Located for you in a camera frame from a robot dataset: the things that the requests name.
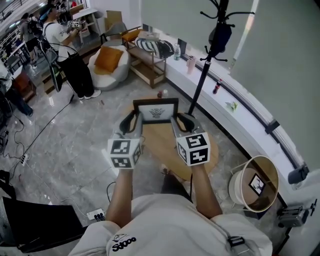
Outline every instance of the small object on counter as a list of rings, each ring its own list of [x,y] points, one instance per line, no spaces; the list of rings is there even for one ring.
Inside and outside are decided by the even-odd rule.
[[[180,49],[180,45],[178,43],[174,44],[174,60],[178,61],[180,60],[180,56],[181,56],[181,49]]]
[[[166,90],[166,89],[160,90],[156,96],[158,97],[158,99],[168,98],[168,96],[169,96],[168,90]]]
[[[168,90],[163,90],[162,91],[162,98],[168,98],[168,96],[169,96],[169,93],[168,93]]]
[[[215,87],[214,87],[214,89],[213,89],[213,94],[217,94],[217,92],[218,92],[218,90],[219,90],[219,88],[220,88],[220,86],[221,86],[221,83],[222,83],[222,79],[219,79],[219,80],[216,82]]]
[[[186,66],[188,67],[188,71],[186,72],[188,75],[192,73],[195,68],[197,59],[194,56],[189,56],[189,59],[186,61]]]
[[[238,103],[236,103],[234,101],[233,102],[226,102],[225,104],[232,112],[234,112],[238,107]]]
[[[158,97],[158,99],[162,99],[162,90],[160,90],[156,96]]]

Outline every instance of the sneaker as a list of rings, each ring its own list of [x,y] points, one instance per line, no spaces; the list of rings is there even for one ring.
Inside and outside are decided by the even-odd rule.
[[[100,94],[101,94],[101,90],[94,90],[94,92],[93,92],[93,94],[92,94],[91,96],[89,96],[89,97],[84,96],[84,98],[85,98],[86,100],[89,100],[89,99],[91,99],[91,98],[96,98],[96,97],[98,97]]]

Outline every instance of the black pole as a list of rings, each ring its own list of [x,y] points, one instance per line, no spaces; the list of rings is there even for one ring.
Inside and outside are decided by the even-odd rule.
[[[205,61],[205,64],[203,66],[201,77],[200,77],[199,83],[198,83],[198,85],[197,85],[197,87],[195,89],[195,93],[194,93],[194,96],[193,96],[193,99],[192,99],[192,102],[191,102],[191,105],[190,105],[190,108],[189,108],[189,111],[188,111],[189,115],[191,115],[193,113],[193,111],[195,109],[195,106],[197,104],[199,95],[201,93],[202,86],[205,83],[205,80],[206,80],[206,77],[207,77],[207,73],[208,73],[210,65],[211,65],[211,59],[213,57],[212,56],[213,55],[212,49],[216,46],[216,44],[218,42],[219,30],[220,30],[221,24],[225,21],[226,12],[227,12],[227,8],[228,8],[228,3],[229,3],[229,0],[221,0],[220,1],[220,6],[219,6],[220,10],[218,11],[218,21],[216,23],[216,28],[215,28],[215,32],[214,32],[214,35],[213,35],[212,43],[211,43],[211,46],[210,46],[209,54],[206,57],[206,61]]]

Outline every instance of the black bag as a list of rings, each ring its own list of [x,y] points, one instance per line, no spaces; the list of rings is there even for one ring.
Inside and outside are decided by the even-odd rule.
[[[41,29],[38,28],[38,22],[33,19],[28,22],[28,31],[31,34],[34,34],[36,37],[42,34]]]
[[[209,35],[209,43],[212,44],[216,28]],[[212,50],[212,57],[216,57],[219,53],[223,53],[226,50],[226,44],[231,37],[232,31],[228,24],[222,23],[220,30],[218,31],[218,40]]]

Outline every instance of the picture frame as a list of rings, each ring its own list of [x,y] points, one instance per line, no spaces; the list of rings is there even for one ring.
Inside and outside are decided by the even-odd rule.
[[[264,188],[266,187],[266,183],[257,175],[254,174],[252,177],[249,187],[255,192],[258,196],[261,196],[262,192],[264,191]]]
[[[142,114],[144,125],[170,123],[171,117],[177,117],[178,105],[178,98],[135,99],[133,101],[134,111]]]

